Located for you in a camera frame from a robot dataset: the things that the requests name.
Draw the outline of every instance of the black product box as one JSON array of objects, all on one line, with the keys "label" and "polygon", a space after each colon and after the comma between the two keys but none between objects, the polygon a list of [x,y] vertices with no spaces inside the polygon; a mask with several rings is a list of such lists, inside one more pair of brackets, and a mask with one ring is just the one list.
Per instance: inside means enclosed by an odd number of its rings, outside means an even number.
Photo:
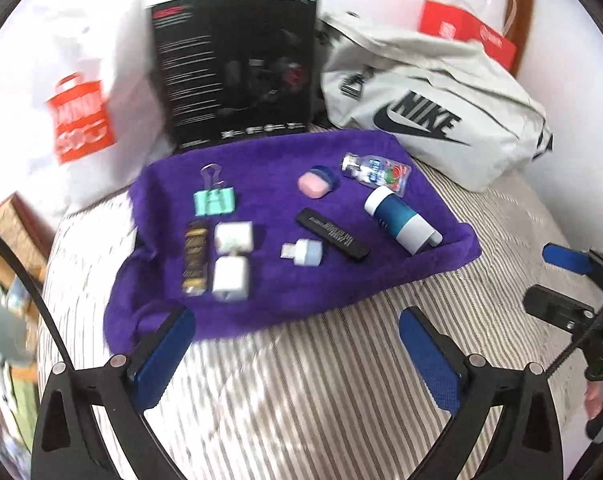
[{"label": "black product box", "polygon": [[151,13],[179,151],[308,129],[317,0],[174,0]]}]

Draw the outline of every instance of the binder clip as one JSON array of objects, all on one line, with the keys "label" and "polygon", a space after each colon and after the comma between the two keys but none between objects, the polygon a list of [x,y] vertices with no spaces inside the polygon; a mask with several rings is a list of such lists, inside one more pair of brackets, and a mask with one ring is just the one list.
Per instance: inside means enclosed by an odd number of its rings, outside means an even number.
[{"label": "binder clip", "polygon": [[221,166],[209,164],[201,168],[203,190],[194,194],[194,213],[196,216],[225,215],[235,210],[235,191],[224,187],[219,180]]}]

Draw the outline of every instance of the mattress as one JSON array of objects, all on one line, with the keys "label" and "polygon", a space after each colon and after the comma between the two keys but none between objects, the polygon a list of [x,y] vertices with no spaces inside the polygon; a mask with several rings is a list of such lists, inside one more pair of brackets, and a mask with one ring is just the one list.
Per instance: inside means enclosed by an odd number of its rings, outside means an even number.
[{"label": "mattress", "polygon": [[[449,418],[399,340],[397,319],[408,306],[421,307],[465,353],[494,366],[546,367],[568,344],[568,334],[524,312],[526,288],[540,283],[589,304],[596,291],[542,261],[547,242],[566,241],[521,174],[470,193],[420,168],[459,220],[475,228],[482,256],[348,308],[191,345],[158,406],[145,414],[187,478],[406,479]],[[76,368],[110,357],[102,319],[134,247],[131,212],[122,192],[67,216],[57,232],[44,298]],[[43,326],[38,360],[44,384],[60,357]],[[582,402],[584,368],[577,352],[550,380],[562,428]],[[491,410],[460,478],[479,466],[499,410]],[[136,478],[103,408],[96,416],[121,477]]]}]

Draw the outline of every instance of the screw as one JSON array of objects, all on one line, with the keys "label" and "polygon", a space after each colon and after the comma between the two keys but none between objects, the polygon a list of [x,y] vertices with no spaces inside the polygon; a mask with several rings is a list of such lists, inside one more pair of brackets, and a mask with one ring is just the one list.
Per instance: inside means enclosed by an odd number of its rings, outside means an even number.
[{"label": "screw", "polygon": [[535,375],[541,375],[543,373],[543,367],[539,363],[530,363],[528,370]]},{"label": "screw", "polygon": [[126,356],[124,354],[113,355],[110,358],[110,366],[113,368],[120,368],[126,364]]},{"label": "screw", "polygon": [[52,367],[52,373],[54,373],[55,375],[62,374],[65,371],[66,371],[66,364],[63,362],[57,363]]},{"label": "screw", "polygon": [[486,359],[479,354],[471,354],[468,358],[468,361],[470,362],[470,364],[477,368],[481,368],[486,364]]}]

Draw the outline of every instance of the purple towel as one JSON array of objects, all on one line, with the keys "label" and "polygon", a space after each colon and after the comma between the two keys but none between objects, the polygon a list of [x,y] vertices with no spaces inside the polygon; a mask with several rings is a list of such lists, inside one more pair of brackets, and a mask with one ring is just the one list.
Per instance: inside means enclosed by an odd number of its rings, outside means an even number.
[{"label": "purple towel", "polygon": [[[321,164],[341,174],[345,153],[380,155],[409,164],[404,200],[443,235],[443,243],[416,256],[387,234],[363,209],[371,189],[343,177],[339,188],[312,200],[297,179]],[[220,303],[211,293],[182,294],[184,240],[194,217],[192,195],[203,189],[200,170],[221,165],[220,179],[235,189],[236,211],[210,217],[251,220],[254,251],[249,300]],[[402,283],[454,270],[481,254],[473,228],[460,224],[395,137],[384,132],[340,131],[233,142],[172,156],[148,166],[130,188],[137,247],[122,264],[110,294],[105,338],[113,352],[129,352],[156,330],[168,312],[186,305],[195,312],[196,339],[239,336],[268,326],[341,308]],[[324,243],[319,267],[296,267],[280,258],[281,246],[315,238],[295,222],[312,207],[371,247],[362,262]],[[210,265],[216,255],[212,248]]]}]

